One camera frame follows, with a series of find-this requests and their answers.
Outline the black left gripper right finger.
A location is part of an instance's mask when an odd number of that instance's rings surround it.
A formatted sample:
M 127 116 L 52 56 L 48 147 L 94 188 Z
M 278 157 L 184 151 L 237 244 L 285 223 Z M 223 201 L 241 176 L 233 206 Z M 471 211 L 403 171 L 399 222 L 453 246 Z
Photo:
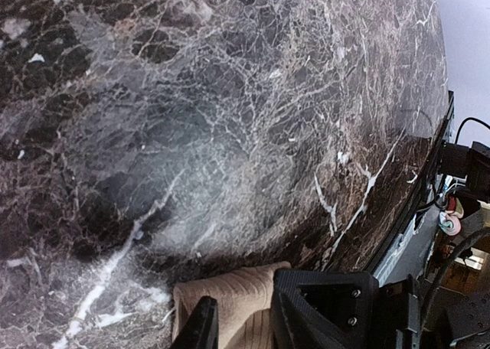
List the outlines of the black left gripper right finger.
M 270 325 L 274 348 L 415 348 L 417 281 L 278 269 Z

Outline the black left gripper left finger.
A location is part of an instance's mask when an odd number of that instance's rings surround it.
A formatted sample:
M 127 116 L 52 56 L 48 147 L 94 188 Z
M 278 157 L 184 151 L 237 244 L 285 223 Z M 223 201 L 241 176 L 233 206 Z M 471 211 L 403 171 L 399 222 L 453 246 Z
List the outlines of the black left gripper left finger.
M 174 340 L 174 349 L 218 349 L 218 341 L 217 300 L 203 296 Z

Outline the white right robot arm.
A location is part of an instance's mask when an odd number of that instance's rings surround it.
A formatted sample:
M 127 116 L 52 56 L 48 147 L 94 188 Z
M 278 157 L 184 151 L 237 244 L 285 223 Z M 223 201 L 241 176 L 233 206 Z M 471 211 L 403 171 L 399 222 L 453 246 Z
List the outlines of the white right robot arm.
M 489 124 L 475 117 L 462 121 L 456 133 L 456 142 L 446 142 L 443 146 L 440 172 L 465 180 L 461 192 L 471 199 L 489 203 L 489 147 L 473 142 L 470 147 L 459 145 L 459 136 L 467 122 L 476 122 L 489 129 Z

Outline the black front table rail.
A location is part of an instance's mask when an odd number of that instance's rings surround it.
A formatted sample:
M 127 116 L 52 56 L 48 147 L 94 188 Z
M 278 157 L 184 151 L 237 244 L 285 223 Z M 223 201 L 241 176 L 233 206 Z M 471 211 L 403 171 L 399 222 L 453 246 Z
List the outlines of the black front table rail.
M 379 285 L 398 282 L 411 274 L 419 276 L 436 234 L 437 189 L 441 185 L 439 162 L 443 146 L 451 137 L 454 92 L 448 92 L 449 106 L 427 160 L 416 178 L 414 189 L 404 202 L 388 235 L 366 267 Z

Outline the brown ribbed sock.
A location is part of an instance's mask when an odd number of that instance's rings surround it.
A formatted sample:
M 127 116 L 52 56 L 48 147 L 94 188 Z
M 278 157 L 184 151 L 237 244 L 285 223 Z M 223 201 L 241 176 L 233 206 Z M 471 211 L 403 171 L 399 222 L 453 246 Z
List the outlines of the brown ribbed sock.
M 288 262 L 243 267 L 219 276 L 177 284 L 173 289 L 176 339 L 203 296 L 217 300 L 219 348 L 271 348 L 270 307 L 273 276 Z

